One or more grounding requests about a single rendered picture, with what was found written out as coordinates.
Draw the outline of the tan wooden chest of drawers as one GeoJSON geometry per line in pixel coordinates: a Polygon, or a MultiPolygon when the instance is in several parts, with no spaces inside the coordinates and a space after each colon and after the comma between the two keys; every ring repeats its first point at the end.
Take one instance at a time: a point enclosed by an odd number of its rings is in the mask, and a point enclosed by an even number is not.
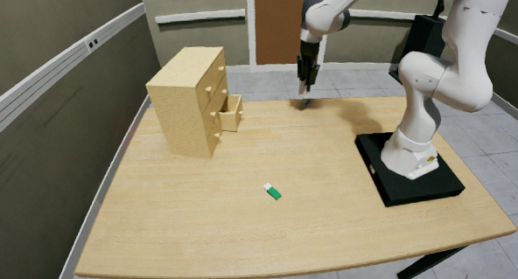
{"type": "Polygon", "coordinates": [[[212,159],[196,87],[223,47],[184,47],[145,86],[173,155],[212,159]]]}

